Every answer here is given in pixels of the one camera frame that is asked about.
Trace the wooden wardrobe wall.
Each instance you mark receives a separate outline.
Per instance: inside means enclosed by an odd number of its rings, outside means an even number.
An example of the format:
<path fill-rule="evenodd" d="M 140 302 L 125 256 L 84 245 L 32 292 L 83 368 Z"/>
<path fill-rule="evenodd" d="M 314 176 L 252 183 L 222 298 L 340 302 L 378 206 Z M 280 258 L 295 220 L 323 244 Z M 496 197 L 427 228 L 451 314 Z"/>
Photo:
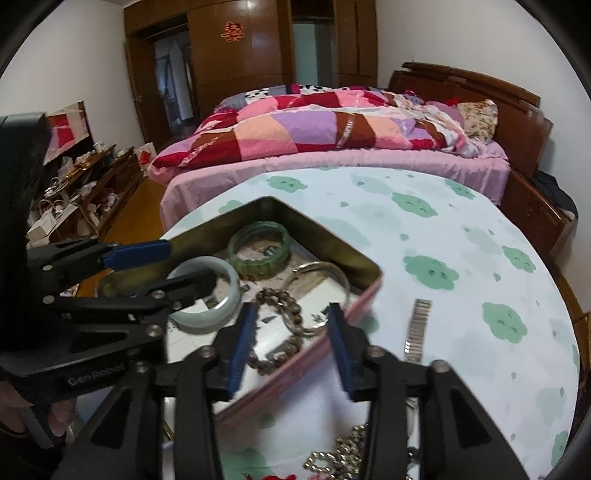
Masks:
<path fill-rule="evenodd" d="M 221 38 L 225 22 L 242 24 L 245 38 Z M 294 24 L 325 24 L 332 86 L 374 86 L 378 73 L 377 7 L 373 1 L 137 1 L 123 10 L 126 60 L 134 104 L 145 141 L 157 148 L 173 138 L 156 79 L 155 43 L 175 33 L 188 36 L 188 87 L 197 107 L 211 114 L 224 98 L 296 79 Z"/>

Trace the cloud print tablecloth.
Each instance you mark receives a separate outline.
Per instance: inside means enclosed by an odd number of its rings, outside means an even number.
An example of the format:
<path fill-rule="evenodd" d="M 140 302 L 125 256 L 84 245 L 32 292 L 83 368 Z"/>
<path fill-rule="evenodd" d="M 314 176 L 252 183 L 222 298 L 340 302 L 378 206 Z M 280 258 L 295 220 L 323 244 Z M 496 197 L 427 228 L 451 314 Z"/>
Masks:
<path fill-rule="evenodd" d="M 263 197 L 276 197 L 376 262 L 383 287 L 360 328 L 394 354 L 415 299 L 432 301 L 424 365 L 448 361 L 488 409 L 530 479 L 566 450 L 579 350 L 567 307 L 522 232 L 486 196 L 405 170 L 320 167 L 263 173 L 206 194 L 190 213 L 161 203 L 171 239 Z M 349 403 L 332 354 L 301 381 L 218 434 L 225 479 L 319 479 L 303 468 L 366 417 Z"/>

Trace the red double happiness decoration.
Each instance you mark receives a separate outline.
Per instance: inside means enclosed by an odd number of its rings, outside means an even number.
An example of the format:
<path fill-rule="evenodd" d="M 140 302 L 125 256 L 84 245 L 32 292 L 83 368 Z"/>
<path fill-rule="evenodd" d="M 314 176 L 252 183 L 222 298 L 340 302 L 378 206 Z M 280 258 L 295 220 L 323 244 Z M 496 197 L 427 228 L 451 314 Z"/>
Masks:
<path fill-rule="evenodd" d="M 242 41 L 242 39 L 245 38 L 245 31 L 243 31 L 242 24 L 233 21 L 225 22 L 221 38 L 226 42 Z"/>

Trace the pale jade bangle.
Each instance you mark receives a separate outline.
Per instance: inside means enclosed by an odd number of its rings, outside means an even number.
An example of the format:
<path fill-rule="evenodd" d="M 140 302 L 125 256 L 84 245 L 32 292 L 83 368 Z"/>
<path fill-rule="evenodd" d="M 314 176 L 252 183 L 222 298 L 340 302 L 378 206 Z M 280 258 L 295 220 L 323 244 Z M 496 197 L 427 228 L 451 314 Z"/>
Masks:
<path fill-rule="evenodd" d="M 172 313 L 170 318 L 176 324 L 198 331 L 221 328 L 238 309 L 242 301 L 238 273 L 228 261 L 221 258 L 201 256 L 189 259 L 174 268 L 166 279 L 208 271 L 216 275 L 213 290 L 196 300 L 192 306 Z"/>

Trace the silver bangle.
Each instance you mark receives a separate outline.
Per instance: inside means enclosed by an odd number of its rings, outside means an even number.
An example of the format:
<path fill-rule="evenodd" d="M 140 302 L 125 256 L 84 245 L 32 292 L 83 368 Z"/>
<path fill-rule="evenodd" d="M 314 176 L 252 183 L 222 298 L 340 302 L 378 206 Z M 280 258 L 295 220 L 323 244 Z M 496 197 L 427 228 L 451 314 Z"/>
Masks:
<path fill-rule="evenodd" d="M 280 286 L 287 300 L 280 300 L 281 317 L 287 330 L 294 335 L 312 338 L 328 326 L 328 307 L 339 303 L 342 310 L 349 306 L 351 284 L 335 264 L 311 261 L 295 267 Z"/>

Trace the cluttered low wooden cabinet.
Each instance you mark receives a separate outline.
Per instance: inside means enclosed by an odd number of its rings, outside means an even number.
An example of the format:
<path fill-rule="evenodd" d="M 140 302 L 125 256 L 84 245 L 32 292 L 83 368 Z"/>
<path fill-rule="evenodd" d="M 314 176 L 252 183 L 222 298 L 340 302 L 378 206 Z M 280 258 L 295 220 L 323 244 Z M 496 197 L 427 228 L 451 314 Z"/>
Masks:
<path fill-rule="evenodd" d="M 77 238 L 103 239 L 141 181 L 133 149 L 88 153 L 65 178 L 54 178 L 33 204 L 27 246 Z"/>

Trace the bed with pink sheet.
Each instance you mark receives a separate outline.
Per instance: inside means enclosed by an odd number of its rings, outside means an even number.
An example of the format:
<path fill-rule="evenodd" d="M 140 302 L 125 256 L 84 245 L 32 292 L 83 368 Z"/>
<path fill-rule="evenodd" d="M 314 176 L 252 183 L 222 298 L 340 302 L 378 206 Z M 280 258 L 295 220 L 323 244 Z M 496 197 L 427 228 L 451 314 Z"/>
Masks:
<path fill-rule="evenodd" d="M 457 108 L 459 103 L 424 102 L 445 110 L 464 127 L 464 118 Z M 189 170 L 170 177 L 168 182 L 162 182 L 148 170 L 154 157 L 147 163 L 145 172 L 152 181 L 167 188 L 160 207 L 161 222 L 166 229 L 214 196 L 256 175 L 305 168 L 331 170 L 337 167 L 382 167 L 418 171 L 455 180 L 484 194 L 493 203 L 499 203 L 509 176 L 509 158 L 494 139 L 490 143 L 476 141 L 481 150 L 479 156 L 474 158 L 435 150 L 332 150 Z"/>

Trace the pink metal tin box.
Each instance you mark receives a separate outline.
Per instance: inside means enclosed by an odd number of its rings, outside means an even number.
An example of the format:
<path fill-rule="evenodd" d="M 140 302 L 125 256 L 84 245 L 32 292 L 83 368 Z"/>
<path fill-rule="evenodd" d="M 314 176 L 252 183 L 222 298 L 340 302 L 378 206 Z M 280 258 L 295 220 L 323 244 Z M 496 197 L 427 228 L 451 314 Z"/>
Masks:
<path fill-rule="evenodd" d="M 211 268 L 211 297 L 173 314 L 168 358 L 211 343 L 235 323 L 243 302 L 256 304 L 256 338 L 235 397 L 214 408 L 221 426 L 235 424 L 276 398 L 329 351 L 328 312 L 339 303 L 346 320 L 365 316 L 382 285 L 379 266 L 320 223 L 273 197 L 263 197 L 194 227 L 172 229 L 169 259 L 111 271 L 102 297 L 130 295 L 159 280 Z"/>

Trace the wooden nightstand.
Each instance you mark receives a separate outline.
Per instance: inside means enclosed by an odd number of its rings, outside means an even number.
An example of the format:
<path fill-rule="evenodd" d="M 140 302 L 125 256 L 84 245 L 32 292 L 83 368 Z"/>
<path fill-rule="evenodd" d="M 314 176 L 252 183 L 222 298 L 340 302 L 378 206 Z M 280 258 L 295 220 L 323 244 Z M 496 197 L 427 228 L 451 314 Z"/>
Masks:
<path fill-rule="evenodd" d="M 555 206 L 528 178 L 512 170 L 500 210 L 525 235 L 545 261 L 554 261 L 577 220 Z"/>

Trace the floral pillow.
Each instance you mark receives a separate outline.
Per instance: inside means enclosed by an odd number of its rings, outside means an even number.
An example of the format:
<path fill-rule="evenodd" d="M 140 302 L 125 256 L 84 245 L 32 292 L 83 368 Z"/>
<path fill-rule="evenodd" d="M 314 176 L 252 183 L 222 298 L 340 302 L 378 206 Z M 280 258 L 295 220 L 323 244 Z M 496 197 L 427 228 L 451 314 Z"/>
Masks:
<path fill-rule="evenodd" d="M 464 131 L 473 139 L 490 143 L 498 125 L 498 106 L 490 99 L 478 102 L 462 102 L 457 105 L 464 118 Z"/>

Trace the dark clothes on nightstand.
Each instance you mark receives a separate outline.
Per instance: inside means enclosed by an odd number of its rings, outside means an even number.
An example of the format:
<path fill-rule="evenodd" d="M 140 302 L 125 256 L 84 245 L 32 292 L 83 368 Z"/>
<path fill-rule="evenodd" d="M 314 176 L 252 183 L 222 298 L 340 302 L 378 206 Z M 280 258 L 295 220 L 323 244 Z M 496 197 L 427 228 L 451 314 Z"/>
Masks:
<path fill-rule="evenodd" d="M 579 218 L 578 209 L 574 200 L 559 186 L 554 176 L 537 170 L 531 181 L 549 202 L 560 209 L 565 215 L 571 219 Z"/>

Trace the patchwork quilt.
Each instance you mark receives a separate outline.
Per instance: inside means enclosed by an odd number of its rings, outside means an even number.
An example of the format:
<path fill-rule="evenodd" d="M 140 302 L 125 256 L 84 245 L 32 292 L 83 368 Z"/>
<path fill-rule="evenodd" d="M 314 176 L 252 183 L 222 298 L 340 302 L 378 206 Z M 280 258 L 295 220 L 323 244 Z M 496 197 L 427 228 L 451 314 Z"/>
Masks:
<path fill-rule="evenodd" d="M 287 84 L 225 98 L 189 137 L 157 154 L 148 170 L 168 182 L 189 170 L 353 149 L 474 158 L 481 147 L 453 116 L 409 93 Z"/>

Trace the silver metal wristwatch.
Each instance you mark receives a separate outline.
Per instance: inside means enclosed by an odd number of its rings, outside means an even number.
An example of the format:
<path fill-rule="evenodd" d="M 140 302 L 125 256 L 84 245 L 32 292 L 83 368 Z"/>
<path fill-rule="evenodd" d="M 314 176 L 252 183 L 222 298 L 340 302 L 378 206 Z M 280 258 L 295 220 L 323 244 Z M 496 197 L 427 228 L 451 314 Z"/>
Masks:
<path fill-rule="evenodd" d="M 404 361 L 414 365 L 422 365 L 424 354 L 425 336 L 431 314 L 433 302 L 426 299 L 417 299 L 414 303 L 412 316 L 408 323 L 407 336 L 404 348 Z M 407 409 L 407 434 L 411 437 L 418 418 L 419 400 L 417 397 L 408 397 Z"/>

